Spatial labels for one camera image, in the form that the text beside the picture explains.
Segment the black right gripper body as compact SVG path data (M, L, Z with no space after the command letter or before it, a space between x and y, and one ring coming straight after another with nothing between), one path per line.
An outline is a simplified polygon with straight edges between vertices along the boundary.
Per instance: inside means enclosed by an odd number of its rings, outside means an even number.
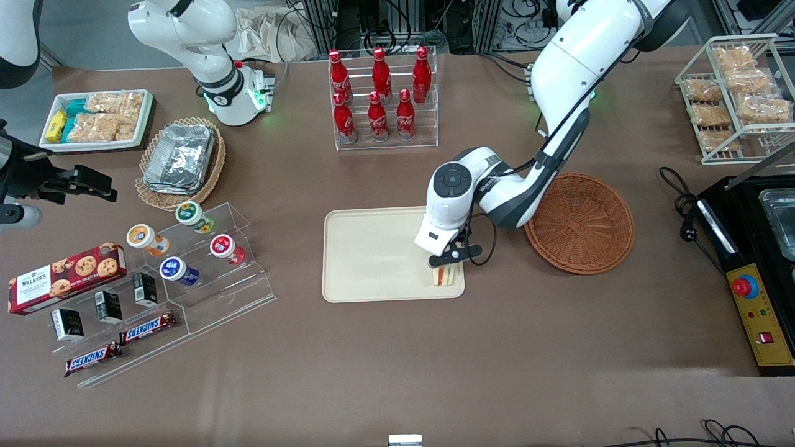
M77 195L68 182L65 169L51 164L50 153L29 145L6 132L1 120L1 196L2 203L15 200L46 200L64 204L68 194Z

